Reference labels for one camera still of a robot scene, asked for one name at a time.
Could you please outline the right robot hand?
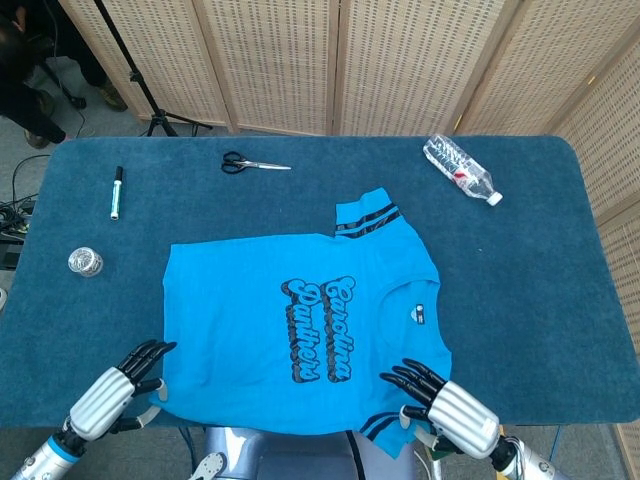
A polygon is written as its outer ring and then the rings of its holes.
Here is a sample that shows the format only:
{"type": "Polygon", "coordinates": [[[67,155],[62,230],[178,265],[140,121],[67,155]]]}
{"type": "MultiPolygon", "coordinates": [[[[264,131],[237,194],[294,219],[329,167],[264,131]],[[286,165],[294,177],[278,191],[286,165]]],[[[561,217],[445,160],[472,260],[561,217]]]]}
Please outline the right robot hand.
{"type": "Polygon", "coordinates": [[[399,410],[401,427],[412,430],[417,439],[443,437],[474,459],[493,454],[501,437],[498,416],[458,384],[408,358],[379,377],[418,402],[416,406],[404,404],[399,410]],[[430,424],[434,431],[428,434],[419,426],[421,422],[430,424]]]}

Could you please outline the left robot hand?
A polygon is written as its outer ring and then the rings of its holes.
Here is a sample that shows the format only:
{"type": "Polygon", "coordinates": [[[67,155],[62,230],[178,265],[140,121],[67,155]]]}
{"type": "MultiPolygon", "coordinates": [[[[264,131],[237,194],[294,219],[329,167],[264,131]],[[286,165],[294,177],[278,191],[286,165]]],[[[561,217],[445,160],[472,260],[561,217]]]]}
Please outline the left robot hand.
{"type": "Polygon", "coordinates": [[[64,429],[85,442],[93,442],[107,433],[144,428],[160,413],[150,406],[143,413],[125,418],[125,410],[140,395],[155,392],[168,399],[168,388],[161,378],[148,380],[147,373],[173,350],[175,342],[149,340],[130,351],[116,366],[107,369],[71,407],[64,429]]]}

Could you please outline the blue printed t-shirt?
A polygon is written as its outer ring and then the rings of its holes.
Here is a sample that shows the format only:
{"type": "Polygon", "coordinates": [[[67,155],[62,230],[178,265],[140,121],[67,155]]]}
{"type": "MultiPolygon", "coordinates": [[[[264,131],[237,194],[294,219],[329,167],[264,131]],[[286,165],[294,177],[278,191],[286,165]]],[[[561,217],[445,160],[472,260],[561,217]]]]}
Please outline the blue printed t-shirt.
{"type": "Polygon", "coordinates": [[[168,413],[293,434],[359,431],[391,456],[410,402],[383,374],[411,358],[448,377],[438,271],[376,189],[336,208],[333,235],[175,244],[163,279],[168,413]]]}

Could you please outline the white perforated plate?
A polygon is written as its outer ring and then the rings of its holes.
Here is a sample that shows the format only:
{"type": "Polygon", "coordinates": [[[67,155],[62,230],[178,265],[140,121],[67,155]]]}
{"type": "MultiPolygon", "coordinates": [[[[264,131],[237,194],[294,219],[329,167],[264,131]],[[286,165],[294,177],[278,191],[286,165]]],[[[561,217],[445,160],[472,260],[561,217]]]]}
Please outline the white perforated plate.
{"type": "Polygon", "coordinates": [[[214,480],[226,468],[226,456],[220,452],[206,455],[188,480],[214,480]]]}

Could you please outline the blue carpet table cover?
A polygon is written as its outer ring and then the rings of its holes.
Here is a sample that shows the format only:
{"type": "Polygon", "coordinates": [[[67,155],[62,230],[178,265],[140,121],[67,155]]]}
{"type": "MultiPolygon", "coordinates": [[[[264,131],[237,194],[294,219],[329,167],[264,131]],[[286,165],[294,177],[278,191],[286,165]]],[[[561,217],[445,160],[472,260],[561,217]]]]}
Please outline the blue carpet table cover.
{"type": "Polygon", "coordinates": [[[640,368],[580,168],[557,137],[465,137],[496,206],[466,197],[419,137],[114,138],[49,161],[0,319],[0,427],[52,426],[134,346],[164,338],[175,244],[333,235],[336,208],[383,189],[440,279],[450,375],[509,423],[640,417],[640,368]],[[288,171],[221,170],[223,154],[288,171]],[[110,218],[117,166],[120,217],[110,218]],[[98,275],[68,267],[89,247],[98,275]]]}

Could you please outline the round clear clip box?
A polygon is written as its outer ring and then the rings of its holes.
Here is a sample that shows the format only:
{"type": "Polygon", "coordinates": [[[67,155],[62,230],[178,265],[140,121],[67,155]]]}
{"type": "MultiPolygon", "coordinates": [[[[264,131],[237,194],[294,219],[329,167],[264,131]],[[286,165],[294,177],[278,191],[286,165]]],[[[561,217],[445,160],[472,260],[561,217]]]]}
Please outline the round clear clip box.
{"type": "Polygon", "coordinates": [[[101,255],[89,247],[75,249],[68,258],[69,269],[83,277],[98,275],[103,268],[101,255]]]}

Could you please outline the grey robot torso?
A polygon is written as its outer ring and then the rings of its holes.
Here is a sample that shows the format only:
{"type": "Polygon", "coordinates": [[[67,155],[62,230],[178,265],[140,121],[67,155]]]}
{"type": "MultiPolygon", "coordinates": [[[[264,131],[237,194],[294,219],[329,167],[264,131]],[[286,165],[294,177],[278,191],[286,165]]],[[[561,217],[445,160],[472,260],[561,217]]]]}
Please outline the grey robot torso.
{"type": "Polygon", "coordinates": [[[208,427],[205,452],[220,453],[213,480],[415,480],[413,448],[393,458],[358,432],[295,436],[208,427]]]}

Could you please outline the green white marker pen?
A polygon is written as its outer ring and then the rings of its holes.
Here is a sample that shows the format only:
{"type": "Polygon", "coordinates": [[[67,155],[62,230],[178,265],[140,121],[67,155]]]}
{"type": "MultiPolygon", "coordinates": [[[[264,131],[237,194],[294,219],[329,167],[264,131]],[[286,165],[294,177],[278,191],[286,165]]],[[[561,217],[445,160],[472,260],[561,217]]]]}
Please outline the green white marker pen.
{"type": "Polygon", "coordinates": [[[112,189],[112,199],[110,207],[110,218],[117,221],[120,217],[120,198],[122,192],[124,177],[124,169],[122,166],[117,166],[115,171],[115,177],[112,189]]]}

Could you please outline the clear plastic water bottle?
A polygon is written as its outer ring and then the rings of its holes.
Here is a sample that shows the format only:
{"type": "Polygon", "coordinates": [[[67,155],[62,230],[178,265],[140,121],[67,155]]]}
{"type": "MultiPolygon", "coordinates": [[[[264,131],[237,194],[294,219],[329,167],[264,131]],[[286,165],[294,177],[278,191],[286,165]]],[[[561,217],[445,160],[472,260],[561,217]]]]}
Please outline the clear plastic water bottle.
{"type": "Polygon", "coordinates": [[[450,138],[432,135],[423,145],[426,159],[453,182],[465,195],[496,206],[503,195],[493,184],[488,170],[450,138]]]}

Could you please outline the person in black clothes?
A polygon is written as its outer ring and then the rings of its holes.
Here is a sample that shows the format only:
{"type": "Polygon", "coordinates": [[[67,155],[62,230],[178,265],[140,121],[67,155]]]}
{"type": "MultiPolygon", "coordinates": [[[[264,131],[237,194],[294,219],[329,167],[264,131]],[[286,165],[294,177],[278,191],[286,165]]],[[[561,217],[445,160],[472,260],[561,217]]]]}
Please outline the person in black clothes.
{"type": "Polygon", "coordinates": [[[24,129],[27,143],[42,149],[69,138],[52,119],[53,99],[27,84],[37,61],[31,35],[54,42],[58,54],[75,61],[85,81],[114,111],[128,109],[59,0],[0,0],[0,116],[24,129]]]}

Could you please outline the black tripod stand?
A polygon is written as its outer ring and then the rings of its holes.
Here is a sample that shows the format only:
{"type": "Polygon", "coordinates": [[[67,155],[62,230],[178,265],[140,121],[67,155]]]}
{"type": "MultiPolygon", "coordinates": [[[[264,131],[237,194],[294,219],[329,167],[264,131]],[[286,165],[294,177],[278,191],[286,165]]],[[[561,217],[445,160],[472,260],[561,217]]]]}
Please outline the black tripod stand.
{"type": "Polygon", "coordinates": [[[174,120],[179,120],[182,122],[186,122],[187,124],[189,124],[191,126],[191,136],[192,137],[196,137],[199,130],[201,128],[203,129],[207,129],[207,130],[212,130],[213,126],[209,125],[209,124],[205,124],[199,121],[196,121],[194,119],[190,119],[181,115],[177,115],[171,112],[168,112],[162,108],[159,107],[158,103],[156,102],[153,94],[151,93],[143,74],[141,73],[141,71],[139,70],[139,68],[137,67],[133,57],[131,56],[123,38],[121,37],[119,31],[117,30],[117,27],[113,21],[113,19],[111,18],[106,6],[104,5],[103,0],[92,0],[94,5],[96,6],[96,8],[98,9],[100,16],[102,17],[104,23],[106,24],[111,36],[113,37],[113,39],[115,40],[120,52],[122,53],[126,63],[129,66],[130,69],[130,74],[129,74],[129,80],[132,83],[136,83],[139,88],[141,89],[147,103],[149,104],[149,106],[151,107],[152,110],[152,115],[151,115],[151,119],[150,119],[150,123],[149,126],[146,130],[146,136],[147,137],[151,137],[154,133],[154,130],[157,127],[160,127],[165,135],[167,137],[178,137],[179,134],[176,132],[176,130],[174,129],[174,127],[170,124],[169,120],[170,119],[174,119],[174,120]]]}

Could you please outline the woven wooden folding screen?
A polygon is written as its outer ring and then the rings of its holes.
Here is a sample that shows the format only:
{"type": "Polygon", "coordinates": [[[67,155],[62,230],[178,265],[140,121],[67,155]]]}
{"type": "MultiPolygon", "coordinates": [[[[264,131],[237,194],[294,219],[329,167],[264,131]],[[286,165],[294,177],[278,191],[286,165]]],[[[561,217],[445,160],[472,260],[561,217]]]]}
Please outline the woven wooden folding screen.
{"type": "MultiPolygon", "coordinates": [[[[92,0],[63,9],[140,119],[92,0]]],[[[103,0],[164,107],[232,133],[564,135],[640,148],[607,105],[640,86],[640,0],[103,0]]]]}

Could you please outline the black handled scissors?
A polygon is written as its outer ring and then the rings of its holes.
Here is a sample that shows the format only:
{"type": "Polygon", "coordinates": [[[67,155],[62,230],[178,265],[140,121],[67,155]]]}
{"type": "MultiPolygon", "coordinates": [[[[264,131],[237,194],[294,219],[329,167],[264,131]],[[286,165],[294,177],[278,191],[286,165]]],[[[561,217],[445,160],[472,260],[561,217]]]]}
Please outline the black handled scissors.
{"type": "Polygon", "coordinates": [[[291,170],[291,167],[287,165],[252,161],[236,151],[229,151],[223,154],[221,170],[224,173],[235,175],[247,169],[288,171],[291,170]]]}

